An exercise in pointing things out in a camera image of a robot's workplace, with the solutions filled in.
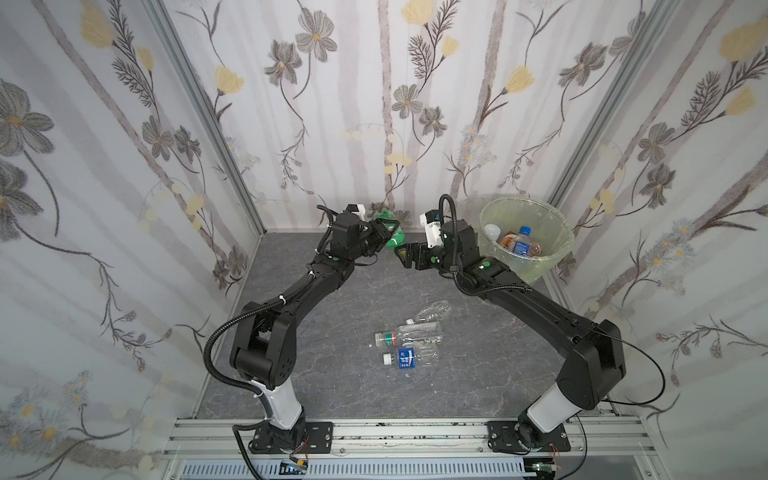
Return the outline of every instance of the floral wallpaper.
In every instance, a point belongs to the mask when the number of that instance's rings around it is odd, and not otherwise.
[[[766,101],[765,3],[681,2],[562,207],[576,244],[556,272],[664,369],[659,400],[618,408],[678,480],[765,478]],[[627,360],[614,398],[653,398],[658,371]]]
[[[3,474],[160,478],[258,237],[140,4],[6,2],[0,72]]]
[[[653,2],[167,0],[269,228],[546,199]]]

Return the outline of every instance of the gray marble surface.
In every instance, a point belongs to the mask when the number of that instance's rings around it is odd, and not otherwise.
[[[240,306],[276,295],[306,273],[316,233],[268,233],[244,286]],[[408,241],[423,241],[409,235]],[[536,285],[545,290],[543,282]],[[402,325],[425,306],[448,300],[435,366],[384,366],[373,334]],[[501,307],[462,295],[434,270],[405,270],[389,251],[357,267],[301,323],[291,378],[309,418],[516,416],[553,382],[563,359],[536,332]],[[229,366],[234,329],[216,361]],[[250,392],[212,380],[200,419],[263,416]]]

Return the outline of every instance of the flower center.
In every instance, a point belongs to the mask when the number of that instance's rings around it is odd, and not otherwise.
[[[43,432],[43,439],[51,441],[56,436],[56,427],[48,427]]]
[[[5,117],[5,123],[14,125],[16,127],[21,127],[24,124],[21,118],[16,117],[14,115],[9,115],[8,117]]]

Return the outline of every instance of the black mounting plate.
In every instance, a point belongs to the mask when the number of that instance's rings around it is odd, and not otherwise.
[[[515,434],[515,424],[517,422],[487,422],[488,426],[488,446],[494,452],[520,454],[525,452],[525,447],[520,445],[517,440],[517,434]],[[571,451],[571,443],[568,441],[568,437],[564,437],[565,428],[562,424],[551,432],[549,432],[549,441],[557,447],[560,452]],[[538,452],[553,452],[551,445],[541,447],[541,449],[531,452],[536,454]]]
[[[306,444],[297,451],[303,453],[330,453],[333,442],[332,422],[307,422]],[[270,434],[270,424],[263,424],[256,428],[253,440],[248,442],[248,450],[255,454],[284,454],[285,452],[273,441]]]

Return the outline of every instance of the plastic bottle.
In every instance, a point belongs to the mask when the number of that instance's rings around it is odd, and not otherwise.
[[[442,328],[440,322],[413,323],[403,325],[390,332],[378,332],[376,346],[386,349],[390,346],[403,346],[406,343],[440,343]]]
[[[397,349],[395,353],[384,354],[384,365],[397,365],[400,369],[422,368],[435,365],[438,361],[437,345],[418,343],[406,343]]]
[[[451,309],[448,300],[438,300],[430,303],[421,312],[417,313],[414,320],[416,322],[436,322],[450,312]]]
[[[523,257],[528,256],[528,250],[531,248],[531,228],[520,227],[520,234],[518,235],[518,241],[515,243],[515,248],[512,249],[513,253],[521,255]]]
[[[391,211],[387,210],[386,208],[376,214],[376,218],[383,218],[385,220],[397,220],[397,216],[393,214]],[[402,245],[406,241],[406,235],[402,232],[402,227],[399,225],[397,226],[397,230],[395,230],[395,234],[392,235],[392,238],[389,239],[389,241],[386,243],[386,247],[389,249],[394,249],[398,245]]]

